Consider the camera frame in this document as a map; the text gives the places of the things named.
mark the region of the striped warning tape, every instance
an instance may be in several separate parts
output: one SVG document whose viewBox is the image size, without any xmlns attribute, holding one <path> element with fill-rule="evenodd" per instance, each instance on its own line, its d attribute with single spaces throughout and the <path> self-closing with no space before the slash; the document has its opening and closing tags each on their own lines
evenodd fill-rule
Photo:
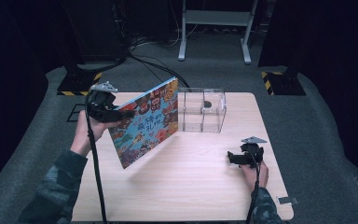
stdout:
<svg viewBox="0 0 358 224">
<path fill-rule="evenodd" d="M 262 72 L 261 73 L 261 77 L 264 80 L 264 85 L 266 86 L 268 95 L 274 95 L 274 90 L 271 87 L 271 83 L 269 83 L 269 74 L 283 75 L 283 73 L 280 73 L 280 72 Z"/>
<path fill-rule="evenodd" d="M 88 89 L 90 89 L 90 87 L 92 85 L 96 85 L 98 84 L 98 82 L 100 81 L 100 78 L 103 74 L 99 73 L 95 76 L 95 78 L 92 80 L 92 83 L 89 87 L 86 87 Z M 84 91 L 57 91 L 57 95 L 66 95 L 66 96 L 81 96 L 81 95 L 87 95 L 89 93 L 89 90 L 84 90 Z"/>
</svg>

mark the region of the transparent container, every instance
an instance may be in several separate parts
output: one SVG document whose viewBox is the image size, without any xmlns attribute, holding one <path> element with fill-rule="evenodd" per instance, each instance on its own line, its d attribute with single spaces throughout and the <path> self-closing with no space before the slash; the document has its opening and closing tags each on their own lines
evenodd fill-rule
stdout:
<svg viewBox="0 0 358 224">
<path fill-rule="evenodd" d="M 178 131 L 220 133 L 226 110 L 223 89 L 179 88 Z"/>
</svg>

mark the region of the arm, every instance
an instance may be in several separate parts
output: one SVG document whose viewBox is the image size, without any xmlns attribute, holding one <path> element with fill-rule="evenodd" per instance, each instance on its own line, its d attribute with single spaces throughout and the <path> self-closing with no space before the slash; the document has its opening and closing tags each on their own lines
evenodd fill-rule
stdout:
<svg viewBox="0 0 358 224">
<path fill-rule="evenodd" d="M 255 181 L 256 181 L 256 170 L 250 168 L 247 165 L 241 165 L 241 169 L 245 174 L 245 180 L 252 196 L 255 193 Z M 273 202 L 269 192 L 266 189 L 267 182 L 269 180 L 269 168 L 261 161 L 260 163 L 260 174 L 259 174 L 259 188 L 257 197 L 255 198 L 255 207 L 252 211 L 252 218 L 254 224 L 259 223 L 282 223 L 281 218 L 277 213 L 277 207 Z"/>
<path fill-rule="evenodd" d="M 119 124 L 90 119 L 95 141 Z M 37 187 L 33 200 L 21 212 L 18 223 L 69 223 L 80 189 L 81 176 L 91 151 L 86 115 L 81 111 L 70 150 L 65 150 Z"/>
</svg>

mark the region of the camouflage sleeve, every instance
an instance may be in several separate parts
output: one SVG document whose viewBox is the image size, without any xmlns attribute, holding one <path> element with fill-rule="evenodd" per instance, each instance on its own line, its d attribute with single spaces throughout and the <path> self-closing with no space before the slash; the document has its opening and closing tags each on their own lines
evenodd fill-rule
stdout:
<svg viewBox="0 0 358 224">
<path fill-rule="evenodd" d="M 87 158 L 65 150 L 37 187 L 17 223 L 70 223 Z"/>
<path fill-rule="evenodd" d="M 269 192 L 264 188 L 259 188 L 255 198 L 255 208 L 252 212 L 254 224 L 261 223 L 281 223 L 282 220 L 277 213 L 277 207 L 272 200 Z"/>
</svg>

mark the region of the book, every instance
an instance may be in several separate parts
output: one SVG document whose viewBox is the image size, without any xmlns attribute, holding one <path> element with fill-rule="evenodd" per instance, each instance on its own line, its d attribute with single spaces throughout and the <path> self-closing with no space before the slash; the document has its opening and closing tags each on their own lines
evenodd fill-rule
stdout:
<svg viewBox="0 0 358 224">
<path fill-rule="evenodd" d="M 124 169 L 178 130 L 178 80 L 173 77 L 116 108 L 135 111 L 110 128 L 110 136 Z"/>
</svg>

